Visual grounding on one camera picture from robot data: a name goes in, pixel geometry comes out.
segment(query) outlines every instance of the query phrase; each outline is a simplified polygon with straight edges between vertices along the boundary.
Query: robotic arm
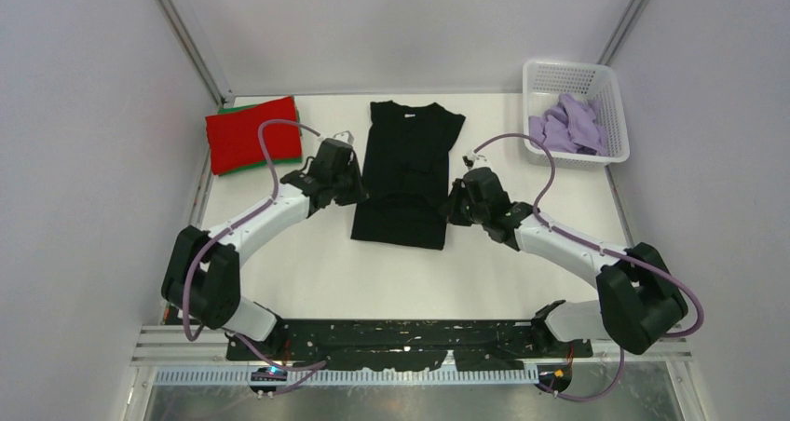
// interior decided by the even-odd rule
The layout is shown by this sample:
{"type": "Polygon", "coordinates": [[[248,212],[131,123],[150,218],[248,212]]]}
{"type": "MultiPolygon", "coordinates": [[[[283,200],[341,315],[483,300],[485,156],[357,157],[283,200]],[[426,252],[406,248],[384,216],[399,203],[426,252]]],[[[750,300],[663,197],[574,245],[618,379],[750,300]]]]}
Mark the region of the robotic arm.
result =
{"type": "Polygon", "coordinates": [[[209,263],[208,271],[202,268],[196,271],[190,289],[189,312],[210,329],[243,333],[255,341],[266,339],[277,323],[277,316],[241,296],[240,269],[270,239],[332,201],[345,206],[367,198],[352,143],[349,132],[323,140],[306,172],[296,170],[282,177],[278,195],[266,211],[249,218],[268,198],[208,231],[192,225],[182,230],[176,238],[162,283],[162,297],[181,307],[189,265],[210,238],[230,229],[230,233],[201,259],[209,263]],[[242,220],[245,220],[243,225],[233,229],[242,220]]]}
{"type": "Polygon", "coordinates": [[[524,202],[511,202],[499,178],[483,156],[464,156],[469,168],[453,183],[443,212],[450,224],[479,224],[495,242],[532,253],[584,279],[598,291],[598,301],[554,302],[532,319],[533,334],[544,345],[576,339],[612,339],[626,351],[644,353],[687,313],[688,306],[675,285],[617,258],[617,251],[666,271],[658,251],[640,243],[632,249],[592,240],[556,223],[524,202]],[[594,250],[560,235],[554,228],[599,246],[594,250]]]}

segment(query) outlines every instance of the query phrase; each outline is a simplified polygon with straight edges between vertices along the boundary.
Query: black t-shirt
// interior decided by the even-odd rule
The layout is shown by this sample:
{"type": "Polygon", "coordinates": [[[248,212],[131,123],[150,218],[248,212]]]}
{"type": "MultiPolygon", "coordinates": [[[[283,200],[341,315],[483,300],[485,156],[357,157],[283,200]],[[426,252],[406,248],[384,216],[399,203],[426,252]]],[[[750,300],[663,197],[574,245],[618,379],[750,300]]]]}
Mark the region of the black t-shirt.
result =
{"type": "Polygon", "coordinates": [[[446,221],[448,152],[466,117],[439,104],[409,107],[371,102],[362,182],[370,198],[357,205],[351,238],[441,250],[446,221]]]}

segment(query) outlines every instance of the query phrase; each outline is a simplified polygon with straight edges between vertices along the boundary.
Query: folded red fabric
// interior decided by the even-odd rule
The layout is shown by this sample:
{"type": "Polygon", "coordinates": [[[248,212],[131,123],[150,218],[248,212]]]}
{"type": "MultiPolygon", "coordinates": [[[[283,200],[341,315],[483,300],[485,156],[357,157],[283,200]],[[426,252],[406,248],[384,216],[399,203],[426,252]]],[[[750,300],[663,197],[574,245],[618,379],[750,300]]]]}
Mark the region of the folded red fabric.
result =
{"type": "MultiPolygon", "coordinates": [[[[258,126],[273,118],[296,121],[293,97],[265,102],[231,114],[206,117],[206,136],[211,148],[211,172],[223,174],[264,161],[258,143],[258,126]]],[[[273,160],[302,156],[299,128],[290,125],[269,125],[264,128],[264,141],[273,160]]]]}

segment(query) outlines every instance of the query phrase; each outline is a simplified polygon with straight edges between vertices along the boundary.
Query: purple cloth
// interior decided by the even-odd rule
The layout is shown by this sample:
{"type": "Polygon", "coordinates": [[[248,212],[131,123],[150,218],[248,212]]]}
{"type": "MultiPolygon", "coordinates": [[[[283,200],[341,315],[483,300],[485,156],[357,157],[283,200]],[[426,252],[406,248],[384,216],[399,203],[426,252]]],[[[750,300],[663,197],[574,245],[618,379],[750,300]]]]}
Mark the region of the purple cloth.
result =
{"type": "Polygon", "coordinates": [[[580,102],[569,93],[560,94],[557,105],[547,109],[543,116],[529,117],[529,135],[549,151],[608,156],[606,128],[595,124],[600,111],[598,100],[580,102]]]}

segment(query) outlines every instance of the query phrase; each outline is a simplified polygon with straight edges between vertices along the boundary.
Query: gray floor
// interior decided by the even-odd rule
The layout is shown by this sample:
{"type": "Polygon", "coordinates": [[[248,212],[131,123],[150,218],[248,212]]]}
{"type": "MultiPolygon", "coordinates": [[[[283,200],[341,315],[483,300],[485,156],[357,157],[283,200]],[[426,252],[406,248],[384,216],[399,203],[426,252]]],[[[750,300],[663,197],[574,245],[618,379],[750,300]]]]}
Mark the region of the gray floor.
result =
{"type": "MultiPolygon", "coordinates": [[[[615,367],[614,363],[574,364],[574,382],[567,392],[600,391],[615,367]]],[[[257,400],[246,387],[156,387],[145,419],[671,421],[683,417],[666,366],[631,362],[626,363],[615,391],[588,403],[559,401],[532,386],[305,387],[274,400],[257,400]]]]}

